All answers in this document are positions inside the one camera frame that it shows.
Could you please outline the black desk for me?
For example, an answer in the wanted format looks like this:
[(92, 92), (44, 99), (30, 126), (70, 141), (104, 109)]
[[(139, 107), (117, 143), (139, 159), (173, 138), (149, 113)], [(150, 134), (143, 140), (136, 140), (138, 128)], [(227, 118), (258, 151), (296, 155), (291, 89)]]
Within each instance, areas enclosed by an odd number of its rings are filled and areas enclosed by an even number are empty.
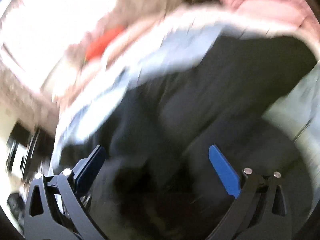
[(28, 181), (49, 164), (54, 138), (40, 127), (31, 133), (17, 122), (9, 135), (7, 146), (9, 155), (6, 172), (21, 181)]

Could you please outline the pink lace curtain right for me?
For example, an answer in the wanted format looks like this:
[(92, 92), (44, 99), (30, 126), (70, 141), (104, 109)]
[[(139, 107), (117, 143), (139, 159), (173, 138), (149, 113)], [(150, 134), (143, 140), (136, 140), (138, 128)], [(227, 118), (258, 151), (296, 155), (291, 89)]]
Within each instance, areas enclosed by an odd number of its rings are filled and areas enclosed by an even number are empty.
[(68, 47), (66, 59), (80, 67), (85, 59), (89, 43), (100, 37), (105, 31), (123, 25), (135, 23), (140, 18), (154, 14), (164, 14), (181, 5), (183, 0), (116, 0), (111, 12), (104, 13), (94, 21), (94, 28), (81, 36), (81, 40)]

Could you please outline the blue plaid bed sheet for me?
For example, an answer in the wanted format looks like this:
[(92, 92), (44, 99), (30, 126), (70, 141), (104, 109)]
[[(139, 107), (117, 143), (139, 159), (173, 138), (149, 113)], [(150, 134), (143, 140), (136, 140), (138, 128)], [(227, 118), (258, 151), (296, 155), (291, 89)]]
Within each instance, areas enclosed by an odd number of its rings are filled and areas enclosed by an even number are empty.
[[(143, 82), (195, 67), (219, 35), (237, 38), (271, 37), (269, 30), (241, 29), (217, 23), (199, 29), (151, 34), (139, 39), (114, 65), (98, 74), (76, 100), (60, 114), (49, 172), (57, 170), (63, 146), (84, 142), (111, 114), (124, 93)], [(319, 174), (319, 66), (264, 115), (282, 128), (305, 154), (311, 173)]]

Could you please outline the pink folded quilt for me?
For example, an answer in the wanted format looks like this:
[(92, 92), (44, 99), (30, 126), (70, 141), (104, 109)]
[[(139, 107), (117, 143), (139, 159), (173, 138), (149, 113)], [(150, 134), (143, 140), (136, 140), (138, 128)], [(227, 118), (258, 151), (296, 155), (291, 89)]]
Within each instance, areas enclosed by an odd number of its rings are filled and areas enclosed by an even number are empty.
[(319, 57), (319, 21), (306, 0), (219, 0), (230, 22), (268, 37), (293, 35)]

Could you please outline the orange carrot plush pillow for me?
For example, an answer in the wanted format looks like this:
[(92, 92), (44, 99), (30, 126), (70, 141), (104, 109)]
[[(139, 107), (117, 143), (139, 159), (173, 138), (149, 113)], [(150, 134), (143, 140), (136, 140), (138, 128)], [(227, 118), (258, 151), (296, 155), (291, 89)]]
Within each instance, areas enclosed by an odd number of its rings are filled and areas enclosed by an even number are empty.
[(123, 31), (125, 27), (122, 25), (106, 30), (103, 35), (92, 41), (86, 51), (84, 62), (89, 62), (93, 59), (101, 58), (107, 46)]

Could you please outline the black hooded puffer jacket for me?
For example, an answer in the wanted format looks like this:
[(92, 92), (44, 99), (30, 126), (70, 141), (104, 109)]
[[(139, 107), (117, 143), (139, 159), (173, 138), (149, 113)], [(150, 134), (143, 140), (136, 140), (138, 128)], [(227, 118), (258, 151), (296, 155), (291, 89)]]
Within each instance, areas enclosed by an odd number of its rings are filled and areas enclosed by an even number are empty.
[(86, 142), (63, 147), (54, 171), (101, 145), (107, 157), (89, 213), (107, 237), (205, 239), (234, 200), (209, 161), (216, 145), (238, 172), (281, 173), (297, 232), (311, 209), (311, 179), (293, 142), (262, 116), (315, 65), (291, 36), (220, 36), (197, 67), (126, 92)]

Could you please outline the pink lace curtain left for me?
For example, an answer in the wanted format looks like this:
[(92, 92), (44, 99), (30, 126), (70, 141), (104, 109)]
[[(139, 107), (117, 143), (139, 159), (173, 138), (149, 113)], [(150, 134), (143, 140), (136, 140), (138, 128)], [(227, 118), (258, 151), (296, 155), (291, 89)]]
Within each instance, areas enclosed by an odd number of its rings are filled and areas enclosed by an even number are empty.
[(12, 114), (30, 130), (44, 129), (55, 135), (59, 121), (59, 110), (42, 94), (25, 87), (13, 72), (1, 62), (1, 102), (9, 107)]

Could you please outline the pink lace curtain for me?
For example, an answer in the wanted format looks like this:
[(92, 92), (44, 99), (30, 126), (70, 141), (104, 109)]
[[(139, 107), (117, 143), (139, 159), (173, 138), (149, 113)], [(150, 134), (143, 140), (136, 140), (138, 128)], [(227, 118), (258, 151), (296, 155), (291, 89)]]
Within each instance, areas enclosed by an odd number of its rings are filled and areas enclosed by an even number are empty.
[(12, 114), (30, 130), (44, 129), (55, 135), (59, 121), (59, 110), (42, 94), (25, 87), (13, 72), (1, 62), (1, 102), (9, 107)]
[(81, 40), (68, 47), (66, 59), (80, 67), (85, 59), (89, 43), (100, 37), (105, 31), (123, 25), (135, 23), (140, 18), (154, 14), (164, 14), (181, 5), (183, 0), (116, 0), (111, 12), (104, 13), (94, 21), (94, 28), (81, 36)]

